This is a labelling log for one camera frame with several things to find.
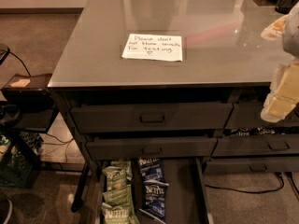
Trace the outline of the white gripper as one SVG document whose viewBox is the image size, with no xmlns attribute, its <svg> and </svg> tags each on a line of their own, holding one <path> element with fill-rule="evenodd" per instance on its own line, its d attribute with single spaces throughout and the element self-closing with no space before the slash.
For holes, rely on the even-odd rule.
<svg viewBox="0 0 299 224">
<path fill-rule="evenodd" d="M 277 123 L 285 119 L 299 103 L 299 61 L 280 64 L 275 70 L 270 92 L 261 111 L 261 119 Z"/>
</svg>

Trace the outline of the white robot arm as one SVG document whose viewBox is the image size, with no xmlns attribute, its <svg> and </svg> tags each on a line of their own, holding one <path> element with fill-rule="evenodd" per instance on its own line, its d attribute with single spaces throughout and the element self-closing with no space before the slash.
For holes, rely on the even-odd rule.
<svg viewBox="0 0 299 224">
<path fill-rule="evenodd" d="M 264 28 L 261 37 L 280 39 L 283 50 L 293 57 L 290 64 L 280 64 L 275 70 L 263 103 L 261 119 L 276 123 L 285 119 L 299 103 L 299 3 Z"/>
</svg>

